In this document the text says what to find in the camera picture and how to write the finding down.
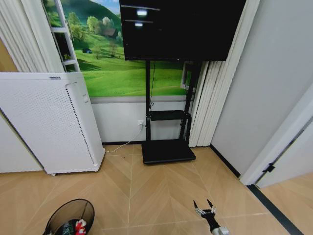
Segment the wooden floor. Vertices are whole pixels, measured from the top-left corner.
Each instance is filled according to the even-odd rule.
[[[193,151],[192,162],[147,166],[141,146],[126,145],[107,153],[97,173],[0,174],[1,234],[41,235],[52,213],[75,198],[95,207],[90,235],[209,235],[192,201],[205,209],[206,198],[233,235],[287,234],[210,148]]]
[[[261,191],[303,234],[313,233],[313,173]]]

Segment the black tv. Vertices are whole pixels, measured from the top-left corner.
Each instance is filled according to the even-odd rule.
[[[126,60],[223,61],[246,0],[120,0]]]

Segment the perforated panel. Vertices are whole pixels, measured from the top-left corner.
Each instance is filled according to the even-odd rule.
[[[94,167],[62,80],[4,80],[0,85],[2,110],[47,172]]]

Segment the tv stand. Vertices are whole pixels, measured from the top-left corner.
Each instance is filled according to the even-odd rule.
[[[190,161],[196,158],[188,146],[191,129],[189,108],[193,88],[200,74],[200,66],[200,63],[193,64],[184,110],[150,111],[150,60],[146,60],[146,141],[142,144],[144,164]],[[181,120],[179,139],[152,141],[150,122],[158,120]]]

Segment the door hinge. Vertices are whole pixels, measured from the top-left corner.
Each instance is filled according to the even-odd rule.
[[[274,169],[275,169],[274,163],[270,163],[270,164],[268,165],[268,167],[267,167],[265,170],[263,170],[263,172],[264,172],[264,173],[266,173],[266,172],[272,172],[272,170],[274,170]]]

